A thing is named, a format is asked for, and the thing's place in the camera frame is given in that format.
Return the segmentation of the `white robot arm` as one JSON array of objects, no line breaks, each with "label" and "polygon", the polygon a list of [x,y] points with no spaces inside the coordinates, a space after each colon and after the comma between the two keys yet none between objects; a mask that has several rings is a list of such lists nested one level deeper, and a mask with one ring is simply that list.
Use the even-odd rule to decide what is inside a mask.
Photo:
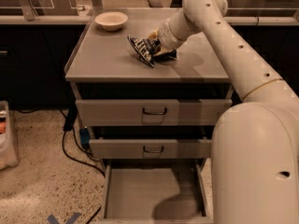
[{"label": "white robot arm", "polygon": [[299,224],[299,98],[226,22],[226,9],[226,0],[182,0],[155,32],[166,49],[203,33],[241,99],[212,137],[214,223]]}]

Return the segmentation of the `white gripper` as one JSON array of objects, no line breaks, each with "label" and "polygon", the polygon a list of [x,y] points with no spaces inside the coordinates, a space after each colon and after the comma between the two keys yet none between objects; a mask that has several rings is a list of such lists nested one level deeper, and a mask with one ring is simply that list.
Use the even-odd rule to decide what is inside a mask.
[{"label": "white gripper", "polygon": [[179,41],[170,29],[170,20],[167,19],[164,21],[158,29],[152,31],[148,35],[148,39],[159,39],[161,46],[157,48],[154,57],[170,54],[173,52],[173,49],[178,49],[182,42]]}]

